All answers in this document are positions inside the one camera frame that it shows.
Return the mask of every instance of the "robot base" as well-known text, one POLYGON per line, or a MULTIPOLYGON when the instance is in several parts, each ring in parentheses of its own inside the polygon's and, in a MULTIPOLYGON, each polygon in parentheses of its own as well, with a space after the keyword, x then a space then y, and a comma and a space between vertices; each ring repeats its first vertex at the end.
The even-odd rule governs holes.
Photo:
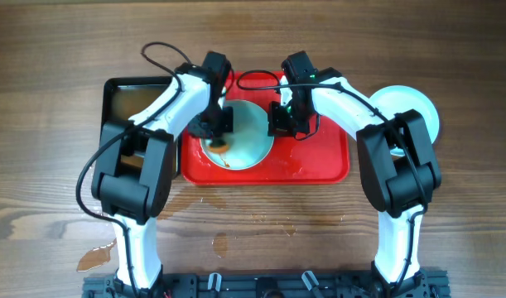
MULTIPOLYGON (((165 274, 162 276, 167 298, 374 298, 375 281, 371 271, 317 274, 318 286, 306 286, 301 275, 225 275, 165 274)), ((114 274, 84 279, 82 298, 123 298, 115 288, 114 274)), ((419 285, 402 293, 401 298, 450 298, 446 271, 420 270, 419 285)), ((130 286, 124 289, 131 291, 130 286)))

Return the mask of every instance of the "wooden table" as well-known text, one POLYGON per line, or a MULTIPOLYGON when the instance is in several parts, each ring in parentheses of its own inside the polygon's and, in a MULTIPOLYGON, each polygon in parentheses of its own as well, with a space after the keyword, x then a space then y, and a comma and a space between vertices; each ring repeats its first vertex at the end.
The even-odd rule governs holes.
MULTIPOLYGON (((364 94, 420 89, 441 116, 443 174, 420 262, 449 271, 453 297, 506 296, 506 2, 438 0, 0 6, 0 297, 78 297, 83 277, 117 267, 113 248, 111 262, 76 272, 114 234, 78 209, 74 186, 98 145, 104 82, 162 74, 139 55, 148 41, 195 63, 223 52, 236 70, 278 70, 306 50, 364 94)), ((337 185, 175 180, 158 222, 165 272, 369 268, 378 217, 350 150, 337 185)), ((89 183, 84 195, 99 209, 89 183)))

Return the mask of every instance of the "white plate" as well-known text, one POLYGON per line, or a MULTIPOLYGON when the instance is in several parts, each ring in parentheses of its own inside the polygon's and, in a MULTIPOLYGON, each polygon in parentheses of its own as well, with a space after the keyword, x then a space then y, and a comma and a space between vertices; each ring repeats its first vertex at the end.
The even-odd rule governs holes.
MULTIPOLYGON (((422 92, 407 86, 388 86, 373 94, 369 102, 378 109, 381 107, 398 107, 401 111, 407 111, 414 108, 424 117, 424 121, 426 121, 431 143, 436 140, 436 136, 438 136, 438 131, 440 129, 438 113, 436 112, 435 105, 422 92)), ((391 150, 391 154, 403 156, 403 150, 394 148, 391 150)))
POLYGON ((245 170, 257 165, 271 151, 274 139, 267 135, 267 113, 245 100, 228 100, 224 106, 233 107, 234 113, 234 131, 223 135, 229 150, 212 153, 207 148, 211 140, 201 139, 203 153, 217 166, 228 170, 245 170))

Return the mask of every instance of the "wood grain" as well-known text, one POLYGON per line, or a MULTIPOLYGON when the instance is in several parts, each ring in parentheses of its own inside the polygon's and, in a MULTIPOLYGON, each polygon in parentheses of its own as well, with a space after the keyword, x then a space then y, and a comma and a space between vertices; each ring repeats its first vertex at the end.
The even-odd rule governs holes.
MULTIPOLYGON (((427 94, 441 116, 443 182, 419 259, 449 271, 454 297, 506 297, 506 1, 444 0, 0 6, 0 297, 78 297, 89 275, 76 272, 79 260, 114 239, 78 210, 74 185, 98 145, 104 82, 161 75, 138 54, 148 41, 198 63, 220 51, 236 70, 277 70, 306 50, 364 94, 391 84, 427 94)), ((174 181, 158 222, 165 272, 368 268, 377 216, 350 150, 338 185, 174 181)), ((99 210, 89 183, 85 199, 99 210)), ((112 272, 115 254, 92 272, 112 272)))

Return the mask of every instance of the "red tray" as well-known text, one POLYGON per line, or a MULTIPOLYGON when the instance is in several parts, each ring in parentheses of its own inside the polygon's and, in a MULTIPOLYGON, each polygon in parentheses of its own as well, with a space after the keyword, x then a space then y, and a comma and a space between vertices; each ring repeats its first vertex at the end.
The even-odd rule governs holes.
MULTIPOLYGON (((267 74, 250 74, 240 83, 258 87, 277 82, 267 74)), ((248 100, 267 111, 270 102, 280 101, 280 95, 273 90, 245 91, 234 86, 227 94, 227 100, 233 99, 248 100)), ((314 119, 311 120, 310 130, 315 130, 314 119)), ((203 153, 200 140, 187 132, 183 134, 181 172, 195 185, 334 184, 348 175, 349 168, 346 132, 326 117, 320 120, 319 132, 305 141, 276 137, 263 161, 242 171, 227 170, 213 164, 203 153)))

